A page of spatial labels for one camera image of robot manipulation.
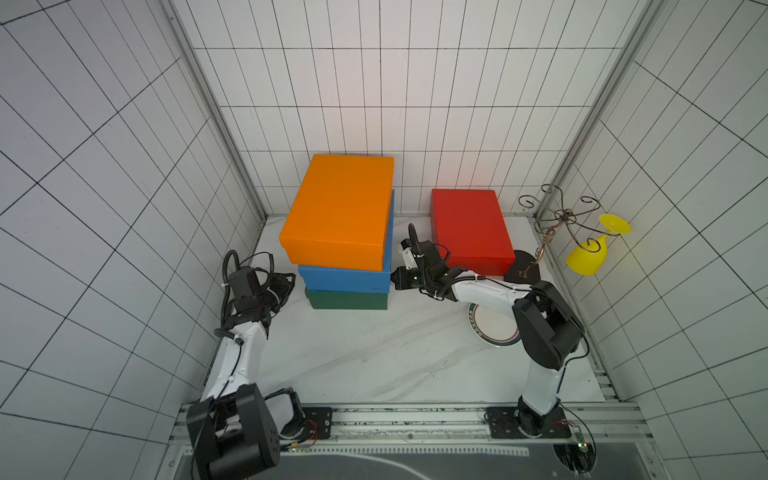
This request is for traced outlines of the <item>blue shoebox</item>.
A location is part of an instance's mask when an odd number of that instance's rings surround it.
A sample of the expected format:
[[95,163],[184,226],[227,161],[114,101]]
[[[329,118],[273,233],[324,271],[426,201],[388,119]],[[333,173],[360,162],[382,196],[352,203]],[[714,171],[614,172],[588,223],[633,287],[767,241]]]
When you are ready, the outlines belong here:
[[382,266],[378,271],[299,265],[305,289],[389,294],[392,262],[394,207],[390,206]]

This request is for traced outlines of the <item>green shoebox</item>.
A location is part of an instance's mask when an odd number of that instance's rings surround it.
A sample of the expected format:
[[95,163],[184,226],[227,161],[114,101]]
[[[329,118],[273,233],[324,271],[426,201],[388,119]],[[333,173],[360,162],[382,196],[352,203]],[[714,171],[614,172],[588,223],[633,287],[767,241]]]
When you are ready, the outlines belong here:
[[386,293],[338,292],[305,289],[310,305],[316,310],[386,310]]

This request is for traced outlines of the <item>red shoebox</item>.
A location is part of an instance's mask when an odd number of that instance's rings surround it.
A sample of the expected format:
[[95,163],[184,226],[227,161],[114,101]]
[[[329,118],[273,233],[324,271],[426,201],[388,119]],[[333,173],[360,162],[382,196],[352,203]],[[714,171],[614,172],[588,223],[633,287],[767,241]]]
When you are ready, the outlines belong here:
[[434,189],[430,219],[432,242],[450,252],[450,266],[502,277],[516,259],[492,190]]

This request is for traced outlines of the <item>orange shoebox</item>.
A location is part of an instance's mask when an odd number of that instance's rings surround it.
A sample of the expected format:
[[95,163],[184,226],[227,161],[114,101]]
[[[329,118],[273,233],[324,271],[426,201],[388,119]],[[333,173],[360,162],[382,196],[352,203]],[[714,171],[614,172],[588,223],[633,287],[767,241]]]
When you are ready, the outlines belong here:
[[279,235],[290,261],[381,270],[394,166],[392,157],[314,156]]

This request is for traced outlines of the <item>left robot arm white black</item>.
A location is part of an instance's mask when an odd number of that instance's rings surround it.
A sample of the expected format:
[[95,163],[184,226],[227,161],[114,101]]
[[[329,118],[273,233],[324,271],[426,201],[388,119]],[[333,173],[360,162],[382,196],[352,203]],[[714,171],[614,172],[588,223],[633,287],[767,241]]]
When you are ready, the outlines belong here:
[[274,316],[287,303],[293,273],[241,266],[224,275],[219,350],[201,399],[187,412],[194,479],[247,479],[276,467],[281,439],[305,416],[292,388],[261,392],[256,376]]

